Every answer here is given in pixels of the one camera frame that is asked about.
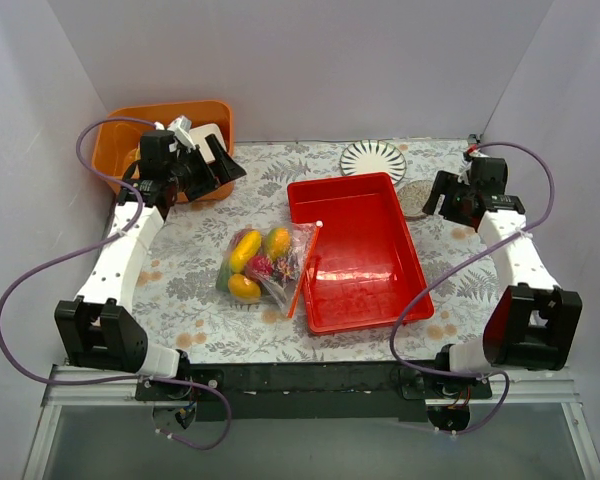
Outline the yellow corn cob toy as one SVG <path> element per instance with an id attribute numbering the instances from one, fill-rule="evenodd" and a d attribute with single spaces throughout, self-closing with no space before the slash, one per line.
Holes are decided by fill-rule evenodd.
<path id="1" fill-rule="evenodd" d="M 262 243 L 261 233 L 250 230 L 239 240 L 229 256 L 229 267 L 233 273 L 241 273 L 248 261 L 259 251 Z"/>

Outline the yellow orange mango toy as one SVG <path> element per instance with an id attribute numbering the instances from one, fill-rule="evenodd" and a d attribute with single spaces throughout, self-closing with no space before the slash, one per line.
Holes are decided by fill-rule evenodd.
<path id="1" fill-rule="evenodd" d="M 285 256 L 291 248 L 291 234 L 285 227 L 275 227 L 269 231 L 265 239 L 264 250 L 272 261 Z"/>

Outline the green orange mango toy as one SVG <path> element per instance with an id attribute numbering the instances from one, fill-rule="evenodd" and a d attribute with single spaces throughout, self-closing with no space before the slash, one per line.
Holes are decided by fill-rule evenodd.
<path id="1" fill-rule="evenodd" d="M 227 261 L 223 261 L 215 282 L 215 288 L 218 291 L 229 293 L 229 279 L 233 275 L 233 271 Z"/>

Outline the red apple toy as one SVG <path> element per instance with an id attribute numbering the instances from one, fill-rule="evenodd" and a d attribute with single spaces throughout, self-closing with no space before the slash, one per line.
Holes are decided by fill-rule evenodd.
<path id="1" fill-rule="evenodd" d="M 255 255 L 245 266 L 245 274 L 252 280 L 270 279 L 273 271 L 274 265 L 266 255 Z"/>

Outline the clear zip top bag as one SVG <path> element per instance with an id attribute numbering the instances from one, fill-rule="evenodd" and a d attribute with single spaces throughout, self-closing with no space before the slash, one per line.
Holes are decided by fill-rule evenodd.
<path id="1" fill-rule="evenodd" d="M 229 237 L 215 288 L 244 304 L 275 302 L 291 318 L 323 222 L 244 228 Z"/>

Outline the orange fruit toy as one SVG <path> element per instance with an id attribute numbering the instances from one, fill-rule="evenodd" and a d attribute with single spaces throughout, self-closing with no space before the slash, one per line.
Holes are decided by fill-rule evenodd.
<path id="1" fill-rule="evenodd" d="M 259 284 L 242 274 L 233 274 L 228 280 L 230 294 L 243 303 L 257 303 L 261 298 Z"/>

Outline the dark purple fruit toy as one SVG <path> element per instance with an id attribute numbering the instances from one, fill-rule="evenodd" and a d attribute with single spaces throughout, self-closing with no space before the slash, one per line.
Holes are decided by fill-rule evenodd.
<path id="1" fill-rule="evenodd" d="M 272 277 L 276 283 L 286 286 L 299 276 L 300 262 L 295 253 L 289 252 L 278 257 L 273 263 Z"/>

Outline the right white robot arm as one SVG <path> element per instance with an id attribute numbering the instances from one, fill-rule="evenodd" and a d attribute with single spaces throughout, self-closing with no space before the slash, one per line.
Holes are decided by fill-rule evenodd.
<path id="1" fill-rule="evenodd" d="M 506 193 L 502 158 L 477 157 L 461 174 L 437 173 L 423 211 L 473 228 L 494 261 L 502 296 L 483 334 L 451 345 L 448 363 L 432 373 L 434 389 L 455 397 L 469 373 L 498 367 L 559 371 L 566 364 L 582 311 L 578 293 L 560 287 L 532 239 L 521 200 Z"/>

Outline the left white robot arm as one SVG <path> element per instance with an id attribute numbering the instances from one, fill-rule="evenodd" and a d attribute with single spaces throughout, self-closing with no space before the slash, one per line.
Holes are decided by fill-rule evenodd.
<path id="1" fill-rule="evenodd" d="M 75 299 L 58 303 L 57 328 L 70 363 L 78 367 L 158 377 L 173 400 L 193 386 L 178 351 L 151 342 L 132 315 L 133 295 L 145 258 L 179 195 L 200 199 L 245 176 L 229 155 L 219 127 L 169 126 L 145 132 L 139 158 L 123 174 L 104 246 Z"/>

